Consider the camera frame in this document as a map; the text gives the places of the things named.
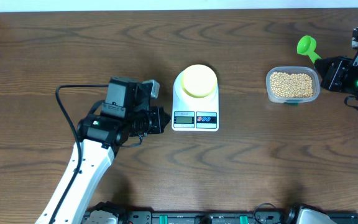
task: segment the plastic container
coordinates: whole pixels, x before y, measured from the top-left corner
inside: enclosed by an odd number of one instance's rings
[[[313,89],[313,96],[307,98],[286,98],[274,95],[272,91],[272,87],[270,85],[270,76],[272,76],[273,72],[286,72],[288,74],[299,74],[304,73],[310,76],[311,78],[311,88]],[[320,93],[320,84],[318,80],[317,73],[308,67],[295,67],[295,66],[287,66],[287,67],[276,67],[271,69],[266,76],[266,88],[268,98],[271,102],[274,103],[306,103],[311,102],[317,99],[317,96]]]

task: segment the white kitchen scale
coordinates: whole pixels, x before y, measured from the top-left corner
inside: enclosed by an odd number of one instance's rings
[[[192,65],[177,76],[173,84],[172,129],[219,129],[218,80],[209,67]]]

